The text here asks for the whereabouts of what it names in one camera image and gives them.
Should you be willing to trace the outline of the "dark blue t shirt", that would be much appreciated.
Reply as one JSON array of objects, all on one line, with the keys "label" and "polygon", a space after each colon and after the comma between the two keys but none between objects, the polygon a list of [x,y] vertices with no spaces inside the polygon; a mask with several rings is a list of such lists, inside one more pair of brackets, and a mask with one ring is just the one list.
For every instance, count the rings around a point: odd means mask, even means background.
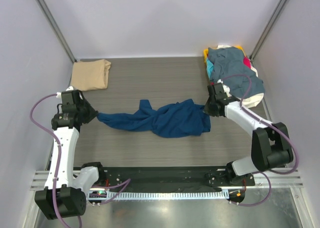
[{"label": "dark blue t shirt", "polygon": [[154,110],[149,100],[140,100],[139,109],[133,113],[98,113],[98,121],[124,131],[151,131],[163,138],[200,136],[211,131],[210,116],[204,106],[192,99],[168,104]]}]

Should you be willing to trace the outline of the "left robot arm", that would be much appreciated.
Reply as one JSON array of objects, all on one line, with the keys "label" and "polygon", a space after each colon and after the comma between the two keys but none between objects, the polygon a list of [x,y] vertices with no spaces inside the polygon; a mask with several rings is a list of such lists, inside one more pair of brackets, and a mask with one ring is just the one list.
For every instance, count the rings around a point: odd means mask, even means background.
[{"label": "left robot arm", "polygon": [[106,182],[100,162],[90,162],[74,175],[74,157],[81,126],[97,117],[95,110],[82,91],[68,87],[55,97],[61,99],[57,113],[51,120],[53,137],[50,170],[43,190],[35,193],[34,200],[49,220],[81,216],[86,210],[87,194],[92,186],[99,188]]}]

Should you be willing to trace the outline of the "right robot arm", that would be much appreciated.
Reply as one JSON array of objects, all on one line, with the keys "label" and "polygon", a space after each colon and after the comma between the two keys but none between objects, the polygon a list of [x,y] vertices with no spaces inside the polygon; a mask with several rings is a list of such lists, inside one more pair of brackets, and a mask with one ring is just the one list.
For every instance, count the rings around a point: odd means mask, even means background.
[{"label": "right robot arm", "polygon": [[272,123],[245,107],[240,99],[229,97],[221,83],[208,85],[204,112],[213,117],[225,117],[239,125],[251,137],[250,156],[229,162],[225,179],[232,186],[258,171],[269,171],[294,160],[288,129],[283,123]]}]

